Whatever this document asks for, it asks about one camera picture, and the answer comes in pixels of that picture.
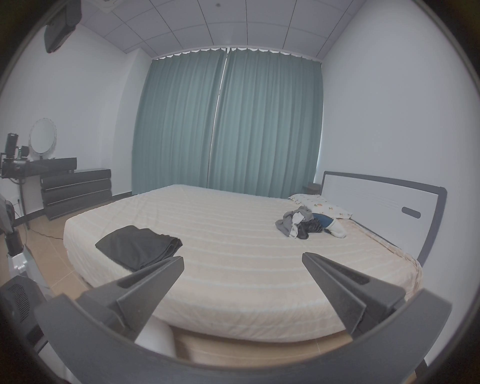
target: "bed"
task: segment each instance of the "bed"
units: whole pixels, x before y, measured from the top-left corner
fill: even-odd
[[[342,184],[331,185],[327,191],[324,180],[325,192],[341,195]],[[348,205],[352,199],[345,200]],[[64,245],[75,270],[97,287],[130,273],[96,249],[108,233],[135,225],[180,238],[183,246],[176,255],[184,258],[185,270],[154,316],[179,328],[235,339],[295,342],[344,329],[303,266],[304,252],[402,286],[407,299],[420,288],[418,254],[412,257],[356,223],[355,214],[341,220],[348,232],[344,239],[325,232],[307,240],[284,236],[275,221],[296,208],[288,199],[172,185],[68,219]]]

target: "gray garment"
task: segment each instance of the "gray garment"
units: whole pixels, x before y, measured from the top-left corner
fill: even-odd
[[[302,221],[313,220],[312,211],[304,205],[302,205],[299,209],[295,211],[286,212],[283,215],[283,219],[277,220],[275,222],[275,225],[278,228],[278,230],[287,237],[290,236],[290,232],[292,231],[292,217],[297,212],[300,212],[303,215],[304,219]]]

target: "floor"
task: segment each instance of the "floor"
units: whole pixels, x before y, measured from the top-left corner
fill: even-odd
[[[63,246],[65,221],[83,211],[49,221],[45,216],[30,222],[31,230],[18,227],[53,293],[76,299],[90,286],[75,272]],[[0,284],[9,279],[7,250],[0,245]],[[258,343],[201,335],[173,328],[177,355],[188,361],[230,367],[261,367],[301,361],[336,349],[351,341],[346,332],[299,343]],[[411,383],[414,374],[406,381]]]

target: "smoke detector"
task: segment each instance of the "smoke detector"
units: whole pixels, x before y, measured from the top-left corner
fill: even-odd
[[[97,8],[101,9],[103,12],[108,13],[114,8],[118,7],[122,4],[125,0],[86,0],[89,3],[97,6]]]

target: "round mirror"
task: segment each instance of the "round mirror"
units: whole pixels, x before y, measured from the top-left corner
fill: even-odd
[[[57,140],[57,129],[50,119],[40,119],[30,131],[29,146],[30,149],[39,156],[45,156],[50,151]]]

